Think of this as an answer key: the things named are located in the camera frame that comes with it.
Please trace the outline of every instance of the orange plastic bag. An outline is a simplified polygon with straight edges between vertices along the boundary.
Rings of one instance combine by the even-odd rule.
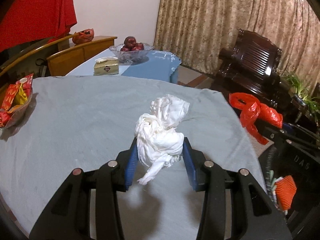
[[[72,38],[72,42],[77,45],[92,41],[94,38],[94,30],[93,29],[87,29],[87,30],[84,30],[84,31],[79,32],[77,34],[78,34],[77,36],[74,36]]]
[[[241,110],[240,122],[242,127],[254,136],[263,145],[268,140],[259,134],[254,122],[262,119],[278,128],[282,128],[283,117],[275,109],[261,103],[255,96],[246,93],[229,94],[229,103],[232,107]]]

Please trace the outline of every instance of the white cloth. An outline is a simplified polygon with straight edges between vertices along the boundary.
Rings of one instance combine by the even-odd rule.
[[[151,114],[140,116],[135,136],[139,161],[149,167],[138,182],[146,185],[163,167],[180,160],[184,135],[175,131],[187,114],[189,103],[166,95],[151,103]]]

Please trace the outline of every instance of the table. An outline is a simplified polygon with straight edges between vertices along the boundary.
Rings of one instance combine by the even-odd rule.
[[[98,169],[130,148],[139,116],[166,94],[190,103],[177,131],[225,169],[247,168],[264,188],[259,162],[239,118],[221,93],[125,76],[37,78],[26,116],[0,136],[0,192],[31,231],[61,183],[77,167]],[[138,165],[127,193],[117,193],[126,240],[196,239],[204,193],[188,182],[183,161],[147,186]]]
[[[82,63],[74,70],[70,71],[67,76],[90,76],[93,75],[93,66],[95,61],[101,57],[114,57],[110,49],[99,53],[95,57]],[[134,65],[119,65],[119,74],[130,77],[140,77],[167,81],[177,84],[178,82],[178,66],[181,60],[167,51],[152,50],[148,52],[146,59],[139,64]]]

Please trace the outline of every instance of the gold wrapper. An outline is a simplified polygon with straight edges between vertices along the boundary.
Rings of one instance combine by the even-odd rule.
[[[104,57],[96,60],[95,76],[115,74],[119,74],[119,59],[117,57]]]

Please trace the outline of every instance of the metal screw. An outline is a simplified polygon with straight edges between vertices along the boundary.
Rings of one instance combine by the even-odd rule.
[[[204,166],[208,167],[208,168],[211,168],[213,167],[214,163],[212,161],[205,161],[204,162]]]
[[[240,170],[240,174],[243,176],[248,176],[249,175],[249,171],[247,169],[241,169]]]
[[[109,161],[108,162],[108,166],[113,168],[113,167],[116,167],[118,165],[117,161]]]
[[[80,175],[81,172],[82,172],[82,170],[81,170],[80,168],[76,168],[76,169],[74,169],[74,170],[72,171],[72,174],[75,175],[75,176],[77,176],[77,175]]]

